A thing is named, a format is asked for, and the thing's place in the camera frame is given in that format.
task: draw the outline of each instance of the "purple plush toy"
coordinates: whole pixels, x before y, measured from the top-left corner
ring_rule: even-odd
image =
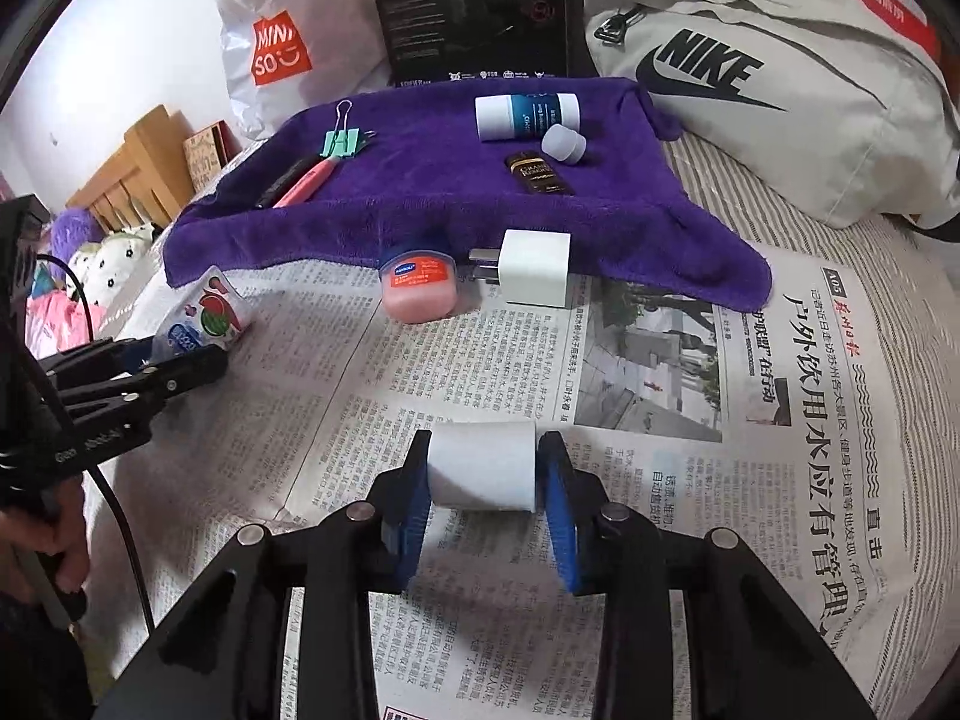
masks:
[[[67,208],[54,219],[50,230],[50,253],[67,263],[83,244],[99,244],[102,240],[104,231],[90,211]],[[50,274],[59,281],[66,279],[64,269],[56,265],[50,266]]]

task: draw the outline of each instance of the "metal screw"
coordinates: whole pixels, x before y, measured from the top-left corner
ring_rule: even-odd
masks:
[[[740,543],[740,536],[729,528],[717,528],[710,534],[710,540],[720,549],[733,549]]]
[[[367,501],[357,501],[347,506],[347,519],[354,522],[366,522],[373,514],[376,514],[376,509]]]
[[[237,541],[245,547],[258,544],[263,539],[263,528],[260,525],[244,525],[237,533]]]
[[[610,522],[626,522],[630,519],[630,509],[622,503],[605,503],[600,507],[600,514]]]

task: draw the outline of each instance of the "stuffed toy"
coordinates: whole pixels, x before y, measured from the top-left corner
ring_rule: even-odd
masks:
[[[104,231],[90,211],[85,208],[67,208],[57,215],[51,224],[50,253],[64,260],[73,269],[71,261],[80,247],[86,244],[96,245],[102,240],[104,240]],[[51,266],[50,274],[56,281],[70,280],[56,265]],[[77,274],[77,278],[83,280],[80,274]]]
[[[69,265],[83,283],[88,303],[103,309],[109,308],[151,245],[152,229],[145,225],[131,232],[112,233],[104,238],[102,244],[80,247],[70,258]],[[72,285],[68,283],[67,293],[77,296],[71,288]]]

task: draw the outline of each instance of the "pink pen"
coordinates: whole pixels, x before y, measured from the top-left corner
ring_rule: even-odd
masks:
[[[323,182],[330,177],[330,173],[340,162],[339,157],[328,157],[322,162],[318,162],[314,167],[308,170],[304,177],[296,184],[291,186],[287,194],[282,196],[274,208],[286,208],[288,205],[299,205],[304,202],[314,191],[323,186]]]

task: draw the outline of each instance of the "white wall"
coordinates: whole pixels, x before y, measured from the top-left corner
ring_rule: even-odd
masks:
[[[37,193],[34,180],[23,164],[20,149],[3,119],[0,119],[0,172],[17,196]]]
[[[64,207],[155,105],[191,129],[230,118],[214,0],[74,0],[0,114],[26,180]],[[0,138],[0,170],[7,175]]]

